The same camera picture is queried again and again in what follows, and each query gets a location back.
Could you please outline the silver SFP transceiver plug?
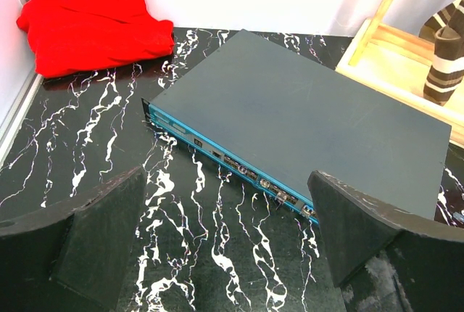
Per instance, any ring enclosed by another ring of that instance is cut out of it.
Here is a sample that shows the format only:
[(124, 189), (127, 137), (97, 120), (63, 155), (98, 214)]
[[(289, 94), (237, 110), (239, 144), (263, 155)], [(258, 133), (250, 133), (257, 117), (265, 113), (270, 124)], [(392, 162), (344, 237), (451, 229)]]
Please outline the silver SFP transceiver plug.
[(309, 205), (303, 205), (300, 213), (306, 218), (315, 217), (315, 211)]

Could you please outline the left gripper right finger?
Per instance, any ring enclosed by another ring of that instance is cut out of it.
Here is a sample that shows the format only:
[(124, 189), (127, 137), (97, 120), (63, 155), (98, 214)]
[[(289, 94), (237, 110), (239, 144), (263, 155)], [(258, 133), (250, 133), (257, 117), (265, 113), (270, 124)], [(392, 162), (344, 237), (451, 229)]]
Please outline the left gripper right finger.
[(347, 311), (462, 311), (463, 230), (322, 171), (307, 182), (333, 285)]

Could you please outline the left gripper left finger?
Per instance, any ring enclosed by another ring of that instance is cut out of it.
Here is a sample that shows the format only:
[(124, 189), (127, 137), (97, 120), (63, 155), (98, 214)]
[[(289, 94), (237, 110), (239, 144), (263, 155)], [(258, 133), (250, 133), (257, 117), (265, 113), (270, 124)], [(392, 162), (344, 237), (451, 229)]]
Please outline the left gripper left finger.
[(114, 311), (144, 201), (136, 167), (1, 222), (2, 311)]

